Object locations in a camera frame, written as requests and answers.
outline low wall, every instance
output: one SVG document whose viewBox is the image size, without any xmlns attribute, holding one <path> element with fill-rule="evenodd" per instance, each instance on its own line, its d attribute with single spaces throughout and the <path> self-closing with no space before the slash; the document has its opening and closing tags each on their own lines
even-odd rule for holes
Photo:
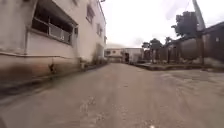
<svg viewBox="0 0 224 128">
<path fill-rule="evenodd" d="M 59 74 L 77 68 L 77 61 L 60 56 L 0 54 L 0 88 L 11 87 L 15 82 Z"/>
</svg>

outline window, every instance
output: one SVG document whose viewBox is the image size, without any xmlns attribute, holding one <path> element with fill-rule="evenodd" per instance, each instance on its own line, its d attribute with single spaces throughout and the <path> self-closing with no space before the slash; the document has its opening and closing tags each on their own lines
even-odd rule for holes
<svg viewBox="0 0 224 128">
<path fill-rule="evenodd" d="M 87 5 L 87 16 L 86 19 L 89 21 L 90 24 L 93 23 L 93 17 L 95 16 L 94 11 L 90 5 Z"/>
<path fill-rule="evenodd" d="M 97 24 L 97 34 L 100 36 L 100 37 L 102 37 L 102 32 L 103 32 L 103 29 L 102 29 L 102 27 L 100 26 L 100 24 Z"/>
<path fill-rule="evenodd" d="M 39 5 L 34 14 L 32 28 L 66 43 L 70 43 L 72 27 Z"/>
<path fill-rule="evenodd" d="M 110 55 L 110 51 L 106 51 L 106 55 Z"/>
</svg>

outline green foliage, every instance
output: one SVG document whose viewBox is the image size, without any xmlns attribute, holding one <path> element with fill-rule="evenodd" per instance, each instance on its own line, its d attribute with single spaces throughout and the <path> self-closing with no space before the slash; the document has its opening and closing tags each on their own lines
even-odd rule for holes
<svg viewBox="0 0 224 128">
<path fill-rule="evenodd" d="M 143 42 L 143 44 L 142 44 L 143 49 L 149 49 L 150 46 L 151 46 L 151 44 L 149 42 Z"/>
<path fill-rule="evenodd" d="M 166 44 L 168 44 L 168 43 L 170 43 L 172 40 L 173 40 L 172 38 L 170 38 L 170 37 L 166 37 L 165 42 L 166 42 Z"/>
<path fill-rule="evenodd" d="M 197 32 L 197 17 L 195 12 L 183 12 L 182 15 L 176 16 L 176 25 L 172 28 L 175 29 L 177 36 L 195 36 Z"/>
<path fill-rule="evenodd" d="M 162 47 L 162 43 L 156 38 L 152 39 L 150 43 L 151 43 L 151 49 L 153 50 L 160 49 Z"/>
</svg>

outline ground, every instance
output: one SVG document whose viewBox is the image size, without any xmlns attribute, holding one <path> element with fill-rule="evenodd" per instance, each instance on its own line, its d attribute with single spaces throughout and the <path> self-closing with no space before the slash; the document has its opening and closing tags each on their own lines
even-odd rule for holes
<svg viewBox="0 0 224 128">
<path fill-rule="evenodd" d="M 223 78 L 109 64 L 2 99 L 0 128 L 223 128 Z"/>
</svg>

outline tree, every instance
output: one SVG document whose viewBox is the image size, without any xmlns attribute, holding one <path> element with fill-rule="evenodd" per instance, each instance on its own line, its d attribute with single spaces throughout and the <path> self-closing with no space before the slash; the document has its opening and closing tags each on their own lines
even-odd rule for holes
<svg viewBox="0 0 224 128">
<path fill-rule="evenodd" d="M 153 50 L 160 49 L 162 47 L 162 43 L 156 38 L 152 39 L 150 43 L 151 43 L 151 49 Z"/>
<path fill-rule="evenodd" d="M 172 38 L 170 38 L 170 37 L 166 37 L 166 39 L 165 39 L 165 44 L 168 44 L 168 43 L 170 43 L 171 41 L 173 41 Z"/>
<path fill-rule="evenodd" d="M 162 47 L 162 43 L 154 38 L 150 41 L 151 43 L 151 47 L 150 47 L 150 51 L 151 51 L 151 55 L 152 55 L 152 63 L 154 63 L 154 59 L 159 59 L 159 49 Z"/>
<path fill-rule="evenodd" d="M 171 26 L 175 29 L 177 36 L 196 36 L 197 17 L 195 12 L 183 12 L 182 15 L 176 15 L 176 25 Z"/>
<path fill-rule="evenodd" d="M 149 42 L 143 42 L 143 44 L 142 44 L 142 48 L 145 50 L 148 50 L 148 49 L 150 49 L 150 47 L 151 47 L 151 44 L 149 43 Z"/>
</svg>

